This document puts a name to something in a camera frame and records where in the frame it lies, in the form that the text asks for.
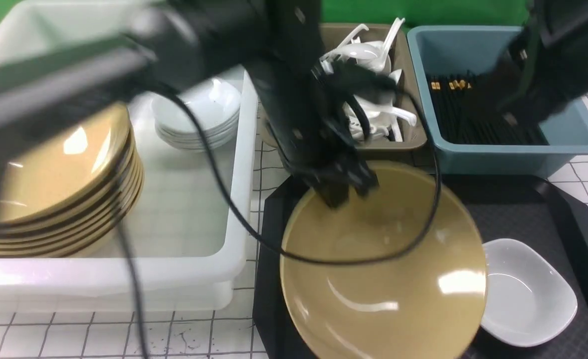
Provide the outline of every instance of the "stack of tan plates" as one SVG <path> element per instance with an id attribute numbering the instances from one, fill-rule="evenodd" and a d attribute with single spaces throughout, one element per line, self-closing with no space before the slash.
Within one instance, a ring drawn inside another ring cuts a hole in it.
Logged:
<path id="1" fill-rule="evenodd" d="M 106 234 L 132 209 L 143 187 L 143 166 L 123 104 L 9 162 L 7 170 L 0 195 L 0 258 L 93 252 L 111 238 Z"/>

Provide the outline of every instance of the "blue plastic bin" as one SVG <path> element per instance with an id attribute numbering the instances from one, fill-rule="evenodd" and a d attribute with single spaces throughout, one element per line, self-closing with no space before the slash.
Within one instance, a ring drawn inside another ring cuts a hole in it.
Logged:
<path id="1" fill-rule="evenodd" d="M 487 72 L 519 30 L 506 26 L 420 26 L 408 33 L 424 115 L 444 173 L 547 178 L 576 155 L 588 155 L 588 111 L 581 100 L 540 125 L 549 146 L 457 145 L 442 138 L 425 74 Z"/>

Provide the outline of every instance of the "brown plastic bin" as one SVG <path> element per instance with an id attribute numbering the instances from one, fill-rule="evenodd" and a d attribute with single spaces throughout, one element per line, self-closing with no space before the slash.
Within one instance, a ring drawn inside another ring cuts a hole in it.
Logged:
<path id="1" fill-rule="evenodd" d="M 332 48 L 337 47 L 340 41 L 342 41 L 357 25 L 357 23 L 324 23 L 321 25 L 321 35 L 323 36 L 323 41 L 327 50 L 331 50 Z M 367 23 L 367 27 L 369 27 L 369 31 L 363 30 L 358 34 L 362 42 L 385 40 L 391 25 Z M 409 53 L 407 36 L 403 32 L 398 33 L 398 36 L 396 37 L 396 43 L 392 45 L 390 57 L 393 64 L 392 70 L 397 70 L 399 68 L 402 69 L 404 90 L 412 94 L 419 102 L 419 105 L 422 106 L 422 103 L 420 103 L 420 94 L 417 89 L 417 81 L 415 79 L 413 62 L 411 61 L 411 54 Z M 409 100 L 407 97 L 399 97 L 395 105 L 415 114 L 415 107 L 413 106 L 411 100 Z M 408 124 L 405 121 L 399 121 L 399 124 L 401 125 L 401 131 L 404 136 L 407 133 L 406 127 L 408 127 Z M 260 134 L 265 143 L 268 145 L 273 144 L 274 141 L 273 139 L 268 138 L 269 135 L 267 134 L 266 129 L 264 129 L 264 125 L 261 124 L 260 127 Z M 362 146 L 361 150 L 365 152 L 412 151 L 421 148 L 425 143 L 426 134 L 424 134 L 424 128 L 422 127 L 422 124 L 420 121 L 418 121 L 417 126 L 412 132 L 411 138 L 405 138 L 404 141 L 400 143 L 376 141 Z"/>

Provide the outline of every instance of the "stack of white bowls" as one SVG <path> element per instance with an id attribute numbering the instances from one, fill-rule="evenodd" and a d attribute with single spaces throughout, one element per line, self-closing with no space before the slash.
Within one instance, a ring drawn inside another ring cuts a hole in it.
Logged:
<path id="1" fill-rule="evenodd" d="M 212 148 L 225 145 L 236 137 L 241 108 L 241 93 L 217 77 L 180 95 L 205 132 Z M 196 127 L 176 104 L 162 97 L 152 102 L 157 134 L 168 145 L 182 150 L 203 151 Z"/>

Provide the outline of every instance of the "robotic arm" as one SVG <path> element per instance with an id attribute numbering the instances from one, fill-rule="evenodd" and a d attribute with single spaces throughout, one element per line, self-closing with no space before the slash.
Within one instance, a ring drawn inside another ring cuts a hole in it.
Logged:
<path id="1" fill-rule="evenodd" d="M 375 175 L 358 157 L 342 102 L 319 64 L 319 0 L 168 0 L 125 34 L 0 67 L 0 184 L 8 161 L 150 86 L 180 93 L 243 64 L 285 168 L 338 206 Z"/>
<path id="2" fill-rule="evenodd" d="M 321 66 L 320 21 L 320 0 L 167 0 L 143 9 L 125 34 L 0 67 L 0 184 L 11 159 L 116 101 L 159 84 L 180 93 L 243 64 L 285 168 L 330 206 L 349 186 L 366 195 L 378 181 L 341 108 L 355 93 L 367 97 L 357 87 L 375 75 Z M 469 109 L 519 125 L 586 93 L 588 0 L 536 0 L 481 86 Z"/>

